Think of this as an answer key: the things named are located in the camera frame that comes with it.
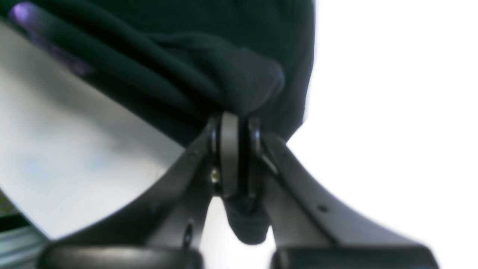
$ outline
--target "silver metal surface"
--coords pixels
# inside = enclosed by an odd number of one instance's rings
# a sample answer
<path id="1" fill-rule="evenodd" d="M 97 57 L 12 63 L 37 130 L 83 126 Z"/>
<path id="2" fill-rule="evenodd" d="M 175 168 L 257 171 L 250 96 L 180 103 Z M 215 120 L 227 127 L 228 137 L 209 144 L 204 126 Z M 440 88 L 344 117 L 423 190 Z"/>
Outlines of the silver metal surface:
<path id="1" fill-rule="evenodd" d="M 36 258 L 47 243 L 31 226 L 0 232 L 0 268 L 34 268 Z"/>
<path id="2" fill-rule="evenodd" d="M 0 22 L 0 188 L 49 239 L 148 189 L 183 152 Z"/>
<path id="3" fill-rule="evenodd" d="M 237 192 L 239 170 L 239 120 L 228 112 L 222 114 L 219 152 L 222 195 L 228 198 Z"/>

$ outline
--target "metal sheet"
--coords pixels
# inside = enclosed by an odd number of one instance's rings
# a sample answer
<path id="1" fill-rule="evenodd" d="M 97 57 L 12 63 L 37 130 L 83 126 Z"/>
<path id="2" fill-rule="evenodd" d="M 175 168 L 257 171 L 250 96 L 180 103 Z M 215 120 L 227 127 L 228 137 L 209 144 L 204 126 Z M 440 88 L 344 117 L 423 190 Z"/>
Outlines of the metal sheet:
<path id="1" fill-rule="evenodd" d="M 0 188 L 48 238 L 103 219 L 183 152 L 0 22 Z"/>

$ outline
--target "purple object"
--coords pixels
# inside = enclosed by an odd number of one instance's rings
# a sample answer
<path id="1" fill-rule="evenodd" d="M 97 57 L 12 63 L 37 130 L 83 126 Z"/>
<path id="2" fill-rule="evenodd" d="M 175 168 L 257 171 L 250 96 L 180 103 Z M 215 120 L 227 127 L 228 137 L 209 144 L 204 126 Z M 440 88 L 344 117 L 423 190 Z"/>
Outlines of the purple object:
<path id="1" fill-rule="evenodd" d="M 65 65 L 72 73 L 79 76 L 91 74 L 94 70 L 90 65 L 49 41 L 35 30 L 31 18 L 35 16 L 36 9 L 37 7 L 30 2 L 19 3 L 11 9 L 9 19 L 28 33 L 28 37 L 35 46 Z"/>

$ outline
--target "screw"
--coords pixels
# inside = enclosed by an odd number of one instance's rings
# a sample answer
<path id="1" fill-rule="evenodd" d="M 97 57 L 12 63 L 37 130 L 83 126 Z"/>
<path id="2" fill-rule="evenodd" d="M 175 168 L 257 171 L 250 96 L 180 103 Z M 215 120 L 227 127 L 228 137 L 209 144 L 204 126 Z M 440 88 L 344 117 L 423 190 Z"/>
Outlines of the screw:
<path id="1" fill-rule="evenodd" d="M 214 184 L 218 184 L 221 180 L 221 175 L 219 173 L 219 168 L 214 167 L 211 171 L 211 182 Z"/>

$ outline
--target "dark cloth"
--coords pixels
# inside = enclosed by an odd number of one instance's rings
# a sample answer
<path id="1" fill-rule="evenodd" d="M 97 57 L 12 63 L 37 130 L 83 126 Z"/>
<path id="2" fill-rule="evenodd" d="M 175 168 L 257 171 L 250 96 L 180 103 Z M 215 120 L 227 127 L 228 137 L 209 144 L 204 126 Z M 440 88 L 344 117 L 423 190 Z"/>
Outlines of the dark cloth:
<path id="1" fill-rule="evenodd" d="M 19 2 L 0 0 L 2 15 Z M 51 23 L 42 33 L 31 25 L 30 36 L 85 61 L 86 81 L 184 146 L 224 110 L 257 116 L 285 140 L 302 124 L 314 51 L 310 0 L 30 2 L 78 33 Z M 67 37 L 77 44 L 60 40 Z"/>

